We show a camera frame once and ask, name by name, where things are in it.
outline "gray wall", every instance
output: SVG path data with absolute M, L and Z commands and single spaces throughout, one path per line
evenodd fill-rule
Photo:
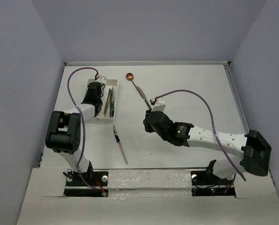
M 251 129 L 272 146 L 279 195 L 279 0 L 268 0 L 238 50 L 231 70 Z
M 222 61 L 264 0 L 32 0 L 65 62 Z
M 63 62 L 30 0 L 0 0 L 0 225 L 16 224 Z

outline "purple cable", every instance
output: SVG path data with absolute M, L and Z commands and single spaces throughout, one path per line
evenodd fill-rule
M 75 70 L 74 72 L 72 72 L 72 73 L 69 75 L 69 77 L 68 77 L 68 82 L 67 82 L 68 94 L 69 94 L 69 97 L 70 97 L 70 99 L 72 100 L 74 106 L 78 109 L 78 111 L 79 111 L 79 113 L 80 113 L 80 115 L 81 115 L 82 128 L 83 128 L 83 143 L 82 143 L 81 155 L 80 155 L 80 158 L 79 158 L 79 160 L 78 160 L 78 162 L 77 162 L 77 171 L 78 171 L 78 174 L 79 174 L 81 180 L 83 181 L 83 183 L 84 183 L 85 185 L 89 186 L 90 188 L 92 188 L 92 189 L 94 189 L 94 190 L 96 190 L 96 191 L 102 191 L 102 190 L 100 190 L 100 189 L 97 189 L 97 188 L 93 187 L 93 186 L 90 185 L 89 183 L 87 183 L 86 180 L 83 178 L 83 176 L 82 176 L 80 170 L 79 170 L 79 164 L 80 164 L 80 162 L 81 162 L 81 159 L 82 159 L 83 154 L 84 154 L 84 149 L 85 149 L 85 120 L 84 120 L 84 116 L 83 116 L 83 113 L 82 113 L 81 109 L 77 106 L 77 104 L 76 104 L 76 102 L 75 102 L 75 100 L 74 100 L 74 98 L 73 98 L 73 96 L 72 96 L 72 93 L 70 92 L 69 82 L 70 82 L 71 77 L 72 77 L 76 72 L 78 72 L 78 71 L 80 71 L 80 70 L 82 70 L 82 69 L 93 69 L 94 71 L 97 72 L 96 75 L 95 75 L 95 78 L 97 78 L 97 76 L 98 76 L 98 71 L 97 71 L 95 68 L 92 68 L 92 67 L 82 67 L 82 68 L 76 69 L 76 70 Z
M 195 96 L 199 97 L 204 103 L 205 105 L 207 106 L 208 108 L 208 111 L 210 113 L 210 118 L 211 118 L 211 124 L 212 124 L 212 130 L 213 130 L 213 133 L 214 135 L 216 136 L 216 141 L 218 142 L 220 148 L 222 149 L 223 153 L 225 154 L 226 158 L 228 159 L 228 161 L 230 162 L 230 164 L 233 166 L 233 168 L 238 172 L 238 174 L 241 176 L 241 178 L 244 180 L 244 181 L 247 181 L 246 178 L 244 177 L 244 175 L 242 174 L 242 172 L 239 171 L 239 169 L 236 167 L 236 165 L 232 162 L 232 160 L 230 159 L 230 157 L 228 156 L 227 154 L 227 151 L 226 149 L 224 148 L 224 146 L 222 145 L 222 143 L 220 142 L 218 136 L 217 136 L 217 133 L 216 133 L 216 129 L 215 129 L 215 126 L 214 126 L 214 119 L 213 119 L 213 114 L 212 114 L 212 111 L 210 109 L 210 106 L 208 105 L 208 103 L 206 102 L 206 100 L 200 96 L 199 94 L 193 92 L 193 91 L 190 91 L 190 90 L 184 90 L 184 89 L 181 89 L 181 90 L 173 90 L 173 91 L 170 91 L 168 93 L 165 93 L 163 95 L 159 95 L 157 97 L 155 97 L 155 100 L 157 100 L 158 98 L 162 98 L 164 96 L 167 96 L 167 95 L 170 95 L 170 94 L 173 94 L 175 92 L 188 92 L 188 93 L 191 93 L 191 94 L 194 94 Z

